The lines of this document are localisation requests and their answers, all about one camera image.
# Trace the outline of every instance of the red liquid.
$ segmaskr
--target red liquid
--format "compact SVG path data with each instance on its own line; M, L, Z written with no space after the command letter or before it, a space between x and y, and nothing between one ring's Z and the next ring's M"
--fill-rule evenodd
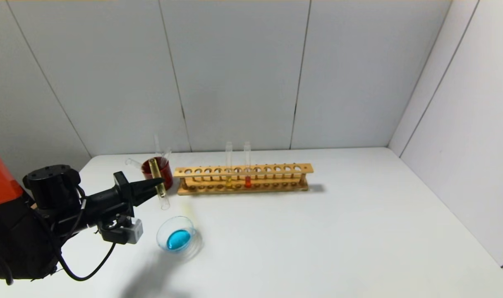
M252 178L250 176L246 176L246 180L244 182L244 187L246 187L246 188L252 187Z
M155 156L154 158L158 162L158 168L160 168L159 173L161 174L161 177L164 179L163 184L165 185L165 189L170 189L170 187L172 187L172 172L170 171L169 161L168 160L162 161L161 156ZM143 163L141 171L143 172L143 176L145 176L145 179L152 179L151 168L149 167L148 160L146 160Z

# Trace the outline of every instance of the wall panel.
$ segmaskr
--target wall panel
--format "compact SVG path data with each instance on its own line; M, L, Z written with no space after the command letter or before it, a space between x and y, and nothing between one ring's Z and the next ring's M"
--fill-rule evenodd
M503 0L482 0L402 159L503 264Z
M193 151L288 149L309 2L161 5Z
M157 0L10 5L91 155L190 150Z
M395 130L389 143L390 149L397 156L400 156L404 151L422 114L435 94L435 90L457 49L461 36L465 33L465 28L478 1L458 0L452 2L408 107L404 111L399 126L397 126L397 130Z
M19 183L44 166L81 170L89 161L5 1L0 1L0 156Z
M450 1L314 1L292 148L387 146Z

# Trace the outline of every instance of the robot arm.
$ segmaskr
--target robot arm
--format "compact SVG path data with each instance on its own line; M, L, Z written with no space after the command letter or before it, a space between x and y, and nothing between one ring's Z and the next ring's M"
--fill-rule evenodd
M155 187L163 180L129 183L123 172L114 173L114 180L112 188L86 196L76 170L46 166L23 179L33 200L0 160L0 279L7 284L13 279L42 279L54 273L60 262L70 277L83 281L104 264L116 243L136 243L143 229L141 221L133 219L134 206L155 196ZM113 245L92 274L77 277L60 250L68 239L92 226Z

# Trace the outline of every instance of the wooden test tube rack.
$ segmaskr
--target wooden test tube rack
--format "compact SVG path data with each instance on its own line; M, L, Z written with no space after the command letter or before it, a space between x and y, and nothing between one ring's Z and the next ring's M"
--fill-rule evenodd
M195 166L176 168L174 177L180 178L179 195L236 194L246 192L305 191L308 173L314 173L309 163L256 164L246 172L245 166L233 166L228 174L225 166ZM246 176L251 187L245 187ZM231 176L231 187L226 179Z

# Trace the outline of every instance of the white table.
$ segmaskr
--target white table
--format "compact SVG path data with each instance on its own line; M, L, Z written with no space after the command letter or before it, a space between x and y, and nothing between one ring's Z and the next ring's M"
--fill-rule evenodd
M112 173L148 154L104 155L81 171L87 194L113 185ZM171 166L224 164L225 153L178 153ZM233 164L244 160L234 153ZM503 271L426 185L390 150L254 151L252 162L310 162L310 191L157 198L136 208L144 235L118 245L88 281L64 272L40 281L0 280L0 297L350 297L503 298ZM161 257L155 235L189 200L204 238L190 262ZM72 270L87 275L109 243L86 230L63 247Z

